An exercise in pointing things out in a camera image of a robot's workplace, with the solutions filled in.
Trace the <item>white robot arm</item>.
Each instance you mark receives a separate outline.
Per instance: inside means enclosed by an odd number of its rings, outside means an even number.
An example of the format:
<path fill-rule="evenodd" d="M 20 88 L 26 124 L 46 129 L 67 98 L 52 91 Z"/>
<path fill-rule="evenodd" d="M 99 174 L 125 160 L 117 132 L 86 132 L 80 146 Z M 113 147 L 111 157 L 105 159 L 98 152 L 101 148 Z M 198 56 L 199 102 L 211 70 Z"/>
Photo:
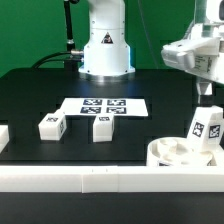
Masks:
<path fill-rule="evenodd" d="M 79 72 L 98 82 L 133 73 L 124 37 L 124 0 L 88 2 L 90 38 Z M 224 0 L 195 0 L 194 19 L 184 37 L 164 45 L 161 56 L 167 66 L 197 77 L 199 96 L 211 95 L 214 82 L 224 84 Z"/>

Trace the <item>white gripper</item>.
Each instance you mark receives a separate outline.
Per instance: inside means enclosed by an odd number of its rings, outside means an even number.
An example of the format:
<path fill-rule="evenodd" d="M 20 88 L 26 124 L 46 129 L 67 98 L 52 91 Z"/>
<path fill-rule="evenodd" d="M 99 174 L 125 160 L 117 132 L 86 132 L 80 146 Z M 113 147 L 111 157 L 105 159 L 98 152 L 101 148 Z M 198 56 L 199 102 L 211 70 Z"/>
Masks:
<path fill-rule="evenodd" d="M 224 0 L 195 0 L 194 18 L 181 40 L 164 45 L 164 63 L 224 84 Z M 199 104 L 211 104 L 213 85 L 198 79 Z"/>

